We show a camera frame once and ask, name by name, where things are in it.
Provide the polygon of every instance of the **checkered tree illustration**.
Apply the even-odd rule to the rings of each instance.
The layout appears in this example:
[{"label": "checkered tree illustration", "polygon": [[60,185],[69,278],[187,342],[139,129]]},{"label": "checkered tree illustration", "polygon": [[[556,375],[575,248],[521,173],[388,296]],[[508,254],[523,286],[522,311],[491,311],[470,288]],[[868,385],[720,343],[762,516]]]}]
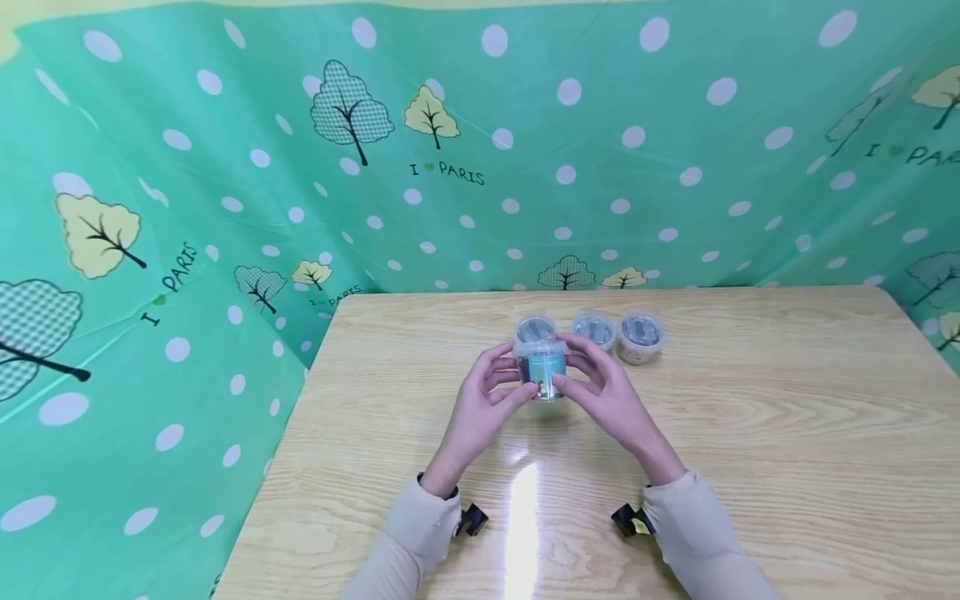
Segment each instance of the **checkered tree illustration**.
[{"label": "checkered tree illustration", "polygon": [[49,360],[73,335],[83,297],[43,279],[0,281],[0,402],[20,393],[40,368],[90,378],[84,369]]},{"label": "checkered tree illustration", "polygon": [[338,60],[324,67],[324,83],[313,97],[310,117],[314,130],[324,139],[356,146],[364,166],[369,163],[361,144],[381,140],[394,130],[387,107],[375,101],[364,81],[350,75]]}]

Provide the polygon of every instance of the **green backdrop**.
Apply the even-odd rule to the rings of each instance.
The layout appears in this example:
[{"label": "green backdrop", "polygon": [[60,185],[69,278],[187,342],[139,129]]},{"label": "green backdrop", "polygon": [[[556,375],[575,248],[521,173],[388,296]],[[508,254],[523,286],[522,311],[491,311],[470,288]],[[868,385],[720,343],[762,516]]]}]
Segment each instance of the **green backdrop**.
[{"label": "green backdrop", "polygon": [[175,4],[18,27],[0,596],[206,598],[351,294],[879,285],[960,366],[958,17]]}]

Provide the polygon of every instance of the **yellow tree illustration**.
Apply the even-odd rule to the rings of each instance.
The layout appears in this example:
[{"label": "yellow tree illustration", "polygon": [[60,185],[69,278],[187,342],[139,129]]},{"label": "yellow tree illustration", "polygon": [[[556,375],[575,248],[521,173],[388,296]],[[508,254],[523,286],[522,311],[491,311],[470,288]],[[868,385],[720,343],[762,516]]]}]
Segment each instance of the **yellow tree illustration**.
[{"label": "yellow tree illustration", "polygon": [[601,283],[607,287],[618,288],[621,290],[627,287],[637,287],[638,285],[643,285],[646,282],[647,278],[643,276],[643,273],[637,269],[634,269],[633,267],[621,269],[601,281]]},{"label": "yellow tree illustration", "polygon": [[312,283],[322,292],[324,288],[322,288],[320,284],[330,279],[331,275],[333,275],[333,270],[326,265],[322,265],[319,262],[302,260],[290,277],[297,283]]},{"label": "yellow tree illustration", "polygon": [[944,113],[933,126],[942,129],[953,109],[960,105],[960,64],[954,64],[932,77],[917,89],[913,101],[931,108],[943,108]]},{"label": "yellow tree illustration", "polygon": [[426,85],[420,86],[417,97],[411,100],[410,106],[403,111],[403,122],[415,132],[433,135],[437,150],[440,150],[440,137],[460,135],[457,122],[447,114],[444,103],[438,100]]},{"label": "yellow tree illustration", "polygon": [[104,204],[93,196],[59,194],[55,200],[63,220],[70,264],[87,279],[113,271],[125,257],[147,268],[130,252],[140,232],[140,216],[122,204]]}]

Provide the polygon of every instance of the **clear lid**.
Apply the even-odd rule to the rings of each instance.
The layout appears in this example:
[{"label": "clear lid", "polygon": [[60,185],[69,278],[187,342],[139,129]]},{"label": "clear lid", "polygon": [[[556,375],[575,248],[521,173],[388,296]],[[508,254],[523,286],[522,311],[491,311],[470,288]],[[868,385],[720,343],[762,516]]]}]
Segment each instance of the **clear lid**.
[{"label": "clear lid", "polygon": [[613,323],[600,313],[580,313],[570,324],[570,331],[590,338],[601,347],[608,346],[613,341]]},{"label": "clear lid", "polygon": [[557,326],[546,315],[530,315],[516,324],[516,340],[519,343],[552,340],[557,335]]}]

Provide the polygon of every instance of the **table surface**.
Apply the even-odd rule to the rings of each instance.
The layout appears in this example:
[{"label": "table surface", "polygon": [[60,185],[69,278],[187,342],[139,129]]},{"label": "table surface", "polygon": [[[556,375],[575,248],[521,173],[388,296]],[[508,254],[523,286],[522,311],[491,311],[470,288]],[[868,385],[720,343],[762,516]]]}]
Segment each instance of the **table surface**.
[{"label": "table surface", "polygon": [[[627,367],[784,598],[955,597],[960,381],[869,287],[353,296],[317,356],[217,600],[337,598],[440,441],[483,348],[545,312],[659,314]],[[634,506],[636,463],[578,407],[524,406],[461,482],[491,521],[418,598],[681,598]]]}]

